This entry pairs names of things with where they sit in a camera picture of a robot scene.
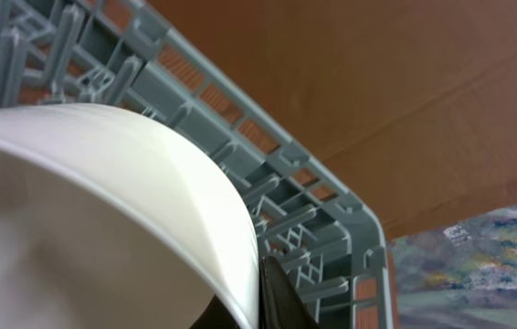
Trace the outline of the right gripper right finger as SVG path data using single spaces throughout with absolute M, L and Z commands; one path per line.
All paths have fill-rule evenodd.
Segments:
M 318 329 L 286 272 L 272 256 L 259 261 L 259 327 Z

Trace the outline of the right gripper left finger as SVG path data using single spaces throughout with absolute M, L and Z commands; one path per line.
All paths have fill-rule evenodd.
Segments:
M 215 295 L 190 329 L 239 329 L 226 306 Z

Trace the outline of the white bowl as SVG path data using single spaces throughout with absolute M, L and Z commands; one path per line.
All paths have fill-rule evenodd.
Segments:
M 0 328 L 259 325 L 256 234 L 172 129 L 98 104 L 0 109 Z

